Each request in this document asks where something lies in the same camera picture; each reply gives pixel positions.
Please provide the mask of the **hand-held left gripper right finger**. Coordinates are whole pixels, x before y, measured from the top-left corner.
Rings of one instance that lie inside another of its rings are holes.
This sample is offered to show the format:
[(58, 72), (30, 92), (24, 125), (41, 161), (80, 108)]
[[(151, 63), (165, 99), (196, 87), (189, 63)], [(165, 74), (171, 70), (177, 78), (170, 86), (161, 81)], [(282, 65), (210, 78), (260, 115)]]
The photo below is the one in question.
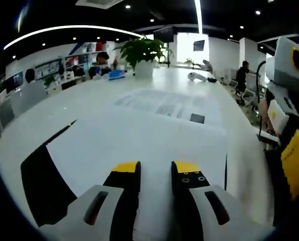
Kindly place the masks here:
[(274, 230), (248, 217), (241, 203), (211, 185), (198, 166), (171, 163), (174, 210), (182, 240), (265, 240)]

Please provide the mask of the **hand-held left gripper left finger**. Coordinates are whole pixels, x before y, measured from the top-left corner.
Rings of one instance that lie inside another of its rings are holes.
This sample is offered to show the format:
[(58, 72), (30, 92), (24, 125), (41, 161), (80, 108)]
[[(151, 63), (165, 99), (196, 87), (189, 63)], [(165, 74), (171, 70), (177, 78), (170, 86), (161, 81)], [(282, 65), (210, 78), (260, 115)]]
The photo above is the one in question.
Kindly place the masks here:
[(40, 227), (46, 240), (132, 240), (139, 206), (141, 163), (118, 164), (103, 185), (73, 201), (56, 224)]

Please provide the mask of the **person's right hand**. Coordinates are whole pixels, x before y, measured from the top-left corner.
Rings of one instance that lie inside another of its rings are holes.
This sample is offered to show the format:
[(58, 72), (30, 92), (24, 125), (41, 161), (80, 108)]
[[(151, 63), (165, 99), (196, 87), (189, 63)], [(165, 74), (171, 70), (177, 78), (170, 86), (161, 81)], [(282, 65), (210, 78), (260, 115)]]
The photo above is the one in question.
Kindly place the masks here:
[(267, 113), (268, 105), (265, 98), (260, 101), (258, 109), (261, 117), (261, 127), (266, 129), (268, 133), (274, 134), (274, 128)]

